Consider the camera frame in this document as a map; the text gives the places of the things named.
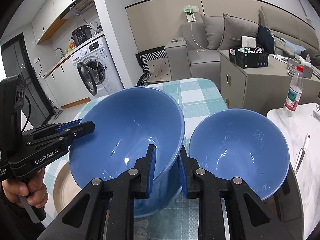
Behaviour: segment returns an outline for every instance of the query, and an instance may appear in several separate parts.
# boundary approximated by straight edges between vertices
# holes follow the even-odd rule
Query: sofa armrest
[[[167,54],[172,81],[191,78],[187,43],[179,37],[177,42],[169,42],[164,50]]]

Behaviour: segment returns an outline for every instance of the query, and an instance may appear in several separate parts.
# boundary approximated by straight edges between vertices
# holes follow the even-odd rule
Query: cabinet handle
[[[227,83],[229,84],[229,86],[231,86],[231,75],[227,74],[226,79],[227,79]]]

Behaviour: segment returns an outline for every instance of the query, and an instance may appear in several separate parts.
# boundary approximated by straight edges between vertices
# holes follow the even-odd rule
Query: black box
[[[229,58],[232,63],[240,68],[268,67],[268,53],[243,53],[238,49],[240,48],[230,48]]]

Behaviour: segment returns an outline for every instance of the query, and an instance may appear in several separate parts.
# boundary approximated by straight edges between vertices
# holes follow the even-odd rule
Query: ceiling
[[[8,35],[19,27],[32,22],[37,12],[46,0],[24,0],[13,15],[3,36]]]

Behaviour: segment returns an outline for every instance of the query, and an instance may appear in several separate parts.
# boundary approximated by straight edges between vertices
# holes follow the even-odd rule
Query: black and white patterned fabric
[[[143,75],[140,77],[137,87],[147,86],[148,81],[151,77],[151,73],[148,66],[148,61],[166,58],[167,54],[164,51],[164,46],[148,49],[136,54],[137,60],[139,62],[140,67],[143,70]]]

